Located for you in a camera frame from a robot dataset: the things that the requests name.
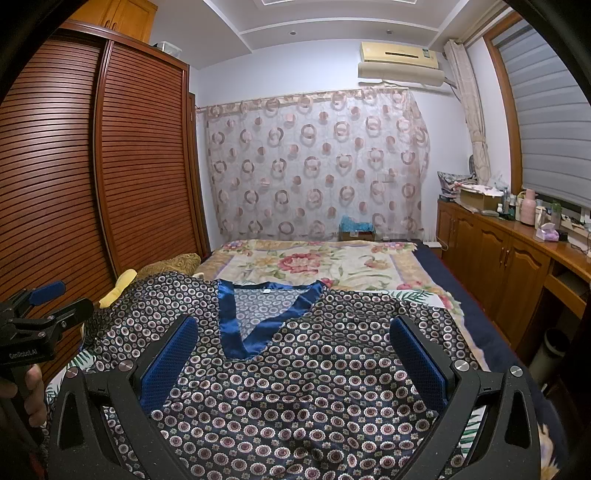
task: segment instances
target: wooden desk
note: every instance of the wooden desk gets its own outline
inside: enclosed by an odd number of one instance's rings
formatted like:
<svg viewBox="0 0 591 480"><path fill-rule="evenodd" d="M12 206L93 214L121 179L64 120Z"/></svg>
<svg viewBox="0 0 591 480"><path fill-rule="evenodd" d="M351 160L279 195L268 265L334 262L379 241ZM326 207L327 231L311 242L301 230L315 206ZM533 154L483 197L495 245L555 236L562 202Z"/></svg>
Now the wooden desk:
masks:
<svg viewBox="0 0 591 480"><path fill-rule="evenodd" d="M524 363L533 358L543 332L556 324L562 305L583 318L586 298L560 276L572 272L588 295L591 258L567 242L541 242L535 229L521 222L474 214L442 201L437 236L444 263Z"/></svg>

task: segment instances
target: v-neck collar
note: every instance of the v-neck collar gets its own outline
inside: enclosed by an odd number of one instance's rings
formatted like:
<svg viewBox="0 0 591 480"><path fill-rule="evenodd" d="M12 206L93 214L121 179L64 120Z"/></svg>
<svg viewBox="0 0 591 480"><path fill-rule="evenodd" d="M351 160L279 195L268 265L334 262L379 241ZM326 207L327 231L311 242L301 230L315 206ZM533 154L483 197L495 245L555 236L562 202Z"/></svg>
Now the v-neck collar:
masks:
<svg viewBox="0 0 591 480"><path fill-rule="evenodd" d="M249 359L261 353L286 320L301 317L318 300L324 284L317 280L310 285L282 285L266 282L258 285L237 285L227 280L218 280L217 298L219 305L219 329L222 348L226 358ZM236 318L235 289L239 290L306 290L285 312L259 323L244 340L240 335L240 324Z"/></svg>

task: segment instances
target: sheer curtain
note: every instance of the sheer curtain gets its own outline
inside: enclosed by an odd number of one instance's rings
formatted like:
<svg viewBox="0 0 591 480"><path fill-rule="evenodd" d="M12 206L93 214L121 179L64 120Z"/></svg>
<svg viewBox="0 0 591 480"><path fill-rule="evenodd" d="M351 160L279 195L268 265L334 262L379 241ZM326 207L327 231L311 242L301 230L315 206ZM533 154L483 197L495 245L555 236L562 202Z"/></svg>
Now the sheer curtain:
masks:
<svg viewBox="0 0 591 480"><path fill-rule="evenodd" d="M456 78L457 87L460 90L470 140L472 141L472 153L478 183L487 185L491 179L491 161L488 157L482 104L472 64L464 45L450 40L445 44L444 49Z"/></svg>
<svg viewBox="0 0 591 480"><path fill-rule="evenodd" d="M207 108L209 168L227 240L330 240L349 215L418 238L429 135L409 90L364 88Z"/></svg>

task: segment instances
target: blue gripper pad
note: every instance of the blue gripper pad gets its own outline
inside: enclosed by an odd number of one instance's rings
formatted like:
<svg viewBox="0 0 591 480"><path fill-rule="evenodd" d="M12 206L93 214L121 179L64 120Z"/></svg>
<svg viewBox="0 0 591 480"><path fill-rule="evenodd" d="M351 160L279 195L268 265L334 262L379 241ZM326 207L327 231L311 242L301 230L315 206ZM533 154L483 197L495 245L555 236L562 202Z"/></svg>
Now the blue gripper pad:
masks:
<svg viewBox="0 0 591 480"><path fill-rule="evenodd" d="M61 297L65 292L66 284L62 281L56 281L33 290L29 295L29 304L38 307L48 301Z"/></svg>
<svg viewBox="0 0 591 480"><path fill-rule="evenodd" d="M162 408L197 343L197 322L185 318L142 377L139 404L146 415Z"/></svg>
<svg viewBox="0 0 591 480"><path fill-rule="evenodd" d="M445 377L399 317L390 323L390 342L425 406L443 412L447 406Z"/></svg>

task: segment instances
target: white wall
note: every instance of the white wall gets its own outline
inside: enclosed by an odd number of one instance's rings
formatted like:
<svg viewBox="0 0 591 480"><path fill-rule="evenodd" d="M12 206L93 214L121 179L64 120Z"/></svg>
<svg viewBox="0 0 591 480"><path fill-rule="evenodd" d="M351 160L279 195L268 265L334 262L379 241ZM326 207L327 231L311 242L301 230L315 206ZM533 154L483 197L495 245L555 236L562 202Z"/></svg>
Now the white wall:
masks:
<svg viewBox="0 0 591 480"><path fill-rule="evenodd" d="M252 54L227 60L199 70L191 70L191 86L197 79L199 106L228 103L288 93L344 90L358 87L359 40L320 40L255 50ZM437 171L468 173L472 154L464 111L447 85L432 87L434 92L413 91L431 136L430 165L423 184L422 211L425 239L433 239L437 221L437 197L441 193ZM212 248L221 236L215 221L207 168L204 133L198 131L199 168L206 220Z"/></svg>
<svg viewBox="0 0 591 480"><path fill-rule="evenodd" d="M480 92L492 177L502 176L503 181L511 185L509 131L495 66L483 38L472 44L467 52Z"/></svg>
<svg viewBox="0 0 591 480"><path fill-rule="evenodd" d="M190 68L189 71L189 92L195 94L195 102L199 102L199 71ZM209 181L209 169L207 167L207 138L205 135L205 112L197 114L197 157L199 158L199 179L201 180L201 192L203 197L203 209L205 210L205 223L209 234L209 244L215 249L223 244L223 238L217 227L216 209L212 200L212 185Z"/></svg>

